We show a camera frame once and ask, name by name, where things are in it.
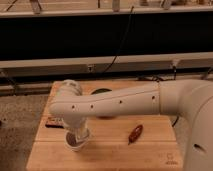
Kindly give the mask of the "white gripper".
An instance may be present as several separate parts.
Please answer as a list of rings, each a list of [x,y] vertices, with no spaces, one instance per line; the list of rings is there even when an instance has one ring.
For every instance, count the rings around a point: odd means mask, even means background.
[[[63,126],[73,134],[82,134],[87,132],[87,119],[84,117],[71,117],[63,119]]]

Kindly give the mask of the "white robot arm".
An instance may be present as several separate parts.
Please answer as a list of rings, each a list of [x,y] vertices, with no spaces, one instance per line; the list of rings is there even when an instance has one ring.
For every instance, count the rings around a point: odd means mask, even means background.
[[[183,171],[213,171],[213,82],[172,80],[84,95],[78,82],[66,80],[53,98],[50,113],[61,117],[76,139],[88,136],[92,116],[179,115],[190,127]]]

